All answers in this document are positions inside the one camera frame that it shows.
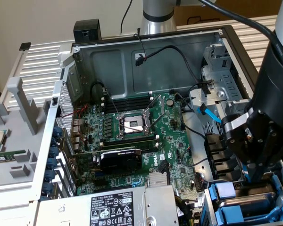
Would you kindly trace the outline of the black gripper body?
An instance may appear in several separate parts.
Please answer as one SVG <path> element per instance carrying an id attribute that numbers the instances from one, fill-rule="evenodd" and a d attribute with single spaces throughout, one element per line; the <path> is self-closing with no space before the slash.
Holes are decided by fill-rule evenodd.
<path id="1" fill-rule="evenodd" d="M 271 44 L 244 114 L 226 116 L 226 144 L 244 164 L 283 160 L 283 66 Z"/>

